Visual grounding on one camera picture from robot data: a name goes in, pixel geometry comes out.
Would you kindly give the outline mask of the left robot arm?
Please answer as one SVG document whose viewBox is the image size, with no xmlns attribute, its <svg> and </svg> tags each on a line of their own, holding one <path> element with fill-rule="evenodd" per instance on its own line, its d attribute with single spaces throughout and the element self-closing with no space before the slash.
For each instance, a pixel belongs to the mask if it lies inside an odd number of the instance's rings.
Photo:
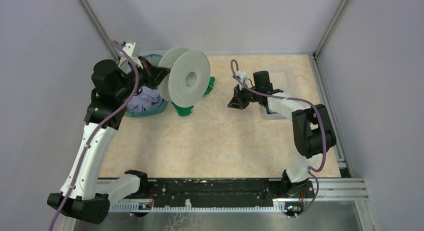
<svg viewBox="0 0 424 231">
<path fill-rule="evenodd" d="M 94 89 L 77 156 L 60 191 L 47 198 L 47 204 L 57 215 L 98 225 L 106 219 L 110 207 L 122 199 L 149 195 L 148 175 L 132 169 L 103 187 L 97 186 L 105 154 L 120 127 L 128 101 L 143 87 L 157 88 L 171 72 L 141 56 L 129 58 L 128 63 L 129 72 L 121 70 L 111 59 L 101 60 L 93 67 Z"/>
</svg>

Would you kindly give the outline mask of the white filament spool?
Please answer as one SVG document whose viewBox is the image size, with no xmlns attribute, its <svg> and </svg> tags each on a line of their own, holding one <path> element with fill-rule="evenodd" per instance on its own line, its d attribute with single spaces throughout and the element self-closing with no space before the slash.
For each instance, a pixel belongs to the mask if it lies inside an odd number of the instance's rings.
<svg viewBox="0 0 424 231">
<path fill-rule="evenodd" d="M 170 73 L 158 85 L 161 97 L 179 107 L 194 106 L 205 94 L 211 67 L 208 58 L 199 50 L 175 47 L 168 50 L 158 66 Z"/>
</svg>

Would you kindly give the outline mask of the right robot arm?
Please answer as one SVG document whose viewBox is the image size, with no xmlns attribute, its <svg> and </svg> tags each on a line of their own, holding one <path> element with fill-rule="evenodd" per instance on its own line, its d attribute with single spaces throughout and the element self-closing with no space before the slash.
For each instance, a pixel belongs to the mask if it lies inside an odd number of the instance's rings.
<svg viewBox="0 0 424 231">
<path fill-rule="evenodd" d="M 251 103 L 258 103 L 266 111 L 291 121 L 297 154 L 283 171 L 278 191 L 295 197 L 306 186 L 311 172 L 322 171 L 328 150 L 337 143 L 326 106 L 275 89 L 265 70 L 253 74 L 252 87 L 245 83 L 248 80 L 246 72 L 233 71 L 232 77 L 238 84 L 233 89 L 229 108 L 243 110 Z"/>
</svg>

